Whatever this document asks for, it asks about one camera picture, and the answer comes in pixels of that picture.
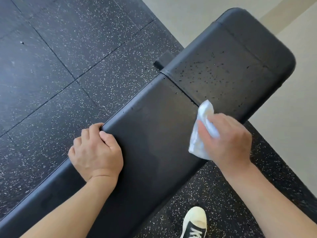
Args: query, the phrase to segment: tissue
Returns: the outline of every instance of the tissue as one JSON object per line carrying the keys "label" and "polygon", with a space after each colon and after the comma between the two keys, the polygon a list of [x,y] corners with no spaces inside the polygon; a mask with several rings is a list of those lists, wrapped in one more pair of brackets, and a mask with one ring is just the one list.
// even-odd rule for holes
{"label": "tissue", "polygon": [[205,160],[211,160],[211,158],[205,151],[204,144],[198,135],[197,120],[200,120],[204,124],[210,136],[212,136],[213,138],[219,138],[218,130],[207,118],[208,115],[213,115],[213,114],[214,114],[214,108],[212,104],[208,100],[204,101],[198,108],[197,119],[193,127],[191,139],[189,141],[188,151],[191,154],[196,155],[197,157],[205,159]]}

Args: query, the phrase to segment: right hand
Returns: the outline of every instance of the right hand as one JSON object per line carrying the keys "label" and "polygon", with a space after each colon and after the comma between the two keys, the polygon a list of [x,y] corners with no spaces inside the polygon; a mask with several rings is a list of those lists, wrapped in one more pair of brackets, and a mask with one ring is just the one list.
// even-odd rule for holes
{"label": "right hand", "polygon": [[96,123],[83,129],[81,137],[74,139],[68,156],[86,182],[97,176],[109,177],[114,188],[123,167],[123,157],[116,139],[99,131],[102,125]]}
{"label": "right hand", "polygon": [[251,164],[251,133],[234,118],[215,114],[208,117],[219,132],[219,138],[212,138],[201,121],[198,133],[210,158],[224,176],[244,172]]}

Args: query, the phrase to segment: black sneaker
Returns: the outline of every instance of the black sneaker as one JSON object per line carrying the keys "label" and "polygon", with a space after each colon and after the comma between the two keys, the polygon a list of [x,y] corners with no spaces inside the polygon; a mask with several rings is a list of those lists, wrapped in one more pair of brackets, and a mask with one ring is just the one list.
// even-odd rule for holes
{"label": "black sneaker", "polygon": [[181,238],[205,238],[207,217],[203,208],[195,206],[185,215]]}

